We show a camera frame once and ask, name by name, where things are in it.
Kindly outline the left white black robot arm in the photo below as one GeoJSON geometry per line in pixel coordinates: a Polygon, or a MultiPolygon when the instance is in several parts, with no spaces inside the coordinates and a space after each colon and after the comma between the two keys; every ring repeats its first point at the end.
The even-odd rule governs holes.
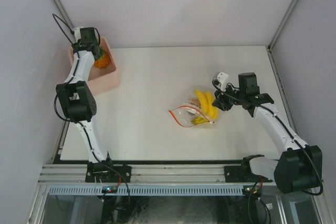
{"type": "Polygon", "coordinates": [[[73,65],[64,83],[56,85],[55,102],[59,102],[63,115],[56,114],[78,128],[88,151],[89,175],[96,173],[103,182],[109,182],[115,169],[108,165],[109,153],[96,123],[97,104],[87,84],[91,68],[100,56],[100,34],[93,27],[77,27],[73,34],[73,65]]]}

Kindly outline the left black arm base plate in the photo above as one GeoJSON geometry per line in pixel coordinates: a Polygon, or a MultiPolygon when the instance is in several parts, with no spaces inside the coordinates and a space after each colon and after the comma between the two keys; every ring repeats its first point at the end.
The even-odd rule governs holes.
{"type": "Polygon", "coordinates": [[[107,168],[100,163],[89,163],[87,166],[85,182],[117,183],[126,181],[129,183],[131,180],[131,172],[132,167],[128,165],[107,168]]]}

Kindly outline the clear zip top bag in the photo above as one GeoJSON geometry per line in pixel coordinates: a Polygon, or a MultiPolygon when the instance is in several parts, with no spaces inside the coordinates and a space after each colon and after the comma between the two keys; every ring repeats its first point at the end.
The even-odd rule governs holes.
{"type": "Polygon", "coordinates": [[[202,91],[208,90],[213,93],[211,90],[203,87],[191,87],[179,96],[172,108],[168,110],[174,121],[183,128],[201,127],[201,125],[208,127],[208,125],[216,124],[219,119],[218,115],[217,120],[213,121],[203,113],[200,102],[194,94],[194,90],[196,89],[202,91]]]}

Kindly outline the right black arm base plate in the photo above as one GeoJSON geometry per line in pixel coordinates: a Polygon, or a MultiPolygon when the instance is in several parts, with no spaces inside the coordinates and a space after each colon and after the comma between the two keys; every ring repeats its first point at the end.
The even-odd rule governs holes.
{"type": "Polygon", "coordinates": [[[240,165],[224,166],[225,182],[227,183],[254,183],[263,179],[264,182],[272,180],[253,174],[249,169],[244,169],[240,165]]]}

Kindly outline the fake pineapple green crown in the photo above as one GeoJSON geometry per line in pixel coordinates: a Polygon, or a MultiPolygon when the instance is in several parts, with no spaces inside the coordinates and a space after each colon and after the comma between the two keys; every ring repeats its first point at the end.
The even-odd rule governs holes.
{"type": "Polygon", "coordinates": [[[100,48],[100,56],[94,62],[94,66],[98,69],[104,69],[110,64],[110,55],[104,49],[100,48]]]}

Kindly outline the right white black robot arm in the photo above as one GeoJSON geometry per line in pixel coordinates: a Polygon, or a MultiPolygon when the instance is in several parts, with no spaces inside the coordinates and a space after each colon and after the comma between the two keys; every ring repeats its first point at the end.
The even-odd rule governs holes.
{"type": "Polygon", "coordinates": [[[283,194],[301,191],[311,196],[322,195],[322,150],[309,145],[282,120],[272,97],[261,93],[255,73],[239,74],[238,87],[227,79],[224,72],[214,75],[212,85],[216,91],[212,105],[221,111],[241,106],[263,127],[280,154],[278,160],[262,154],[244,157],[242,178],[249,182],[259,176],[272,180],[283,194]]]}

